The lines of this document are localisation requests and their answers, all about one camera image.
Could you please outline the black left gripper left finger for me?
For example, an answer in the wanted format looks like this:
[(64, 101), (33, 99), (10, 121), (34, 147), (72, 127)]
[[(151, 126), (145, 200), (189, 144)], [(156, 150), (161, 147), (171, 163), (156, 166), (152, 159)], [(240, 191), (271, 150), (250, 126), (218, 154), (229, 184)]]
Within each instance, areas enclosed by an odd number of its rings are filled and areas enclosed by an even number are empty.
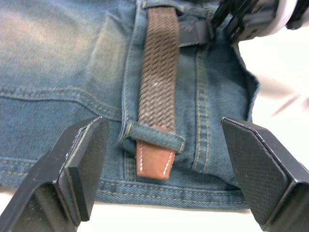
[(75, 232), (89, 221), (108, 143), (109, 121), (66, 128), (30, 169), (0, 217), (3, 232)]

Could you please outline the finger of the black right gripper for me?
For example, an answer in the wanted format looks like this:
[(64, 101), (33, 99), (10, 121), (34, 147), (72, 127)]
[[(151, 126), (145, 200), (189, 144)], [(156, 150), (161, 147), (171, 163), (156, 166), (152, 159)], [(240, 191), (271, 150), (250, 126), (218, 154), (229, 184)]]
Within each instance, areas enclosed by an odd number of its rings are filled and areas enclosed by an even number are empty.
[(243, 31), (242, 6), (241, 0), (222, 0), (211, 19), (214, 30), (227, 22), (224, 32), (230, 43), (236, 42)]
[(206, 45), (214, 40), (214, 30), (209, 20), (180, 23), (179, 47)]

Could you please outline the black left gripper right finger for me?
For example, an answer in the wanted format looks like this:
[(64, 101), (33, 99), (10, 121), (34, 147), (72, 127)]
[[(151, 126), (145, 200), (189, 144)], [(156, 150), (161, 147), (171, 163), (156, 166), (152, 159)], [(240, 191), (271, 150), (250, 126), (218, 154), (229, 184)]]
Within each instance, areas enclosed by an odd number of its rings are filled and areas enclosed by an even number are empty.
[(239, 187), (265, 232), (309, 230), (309, 171), (267, 129), (221, 121)]

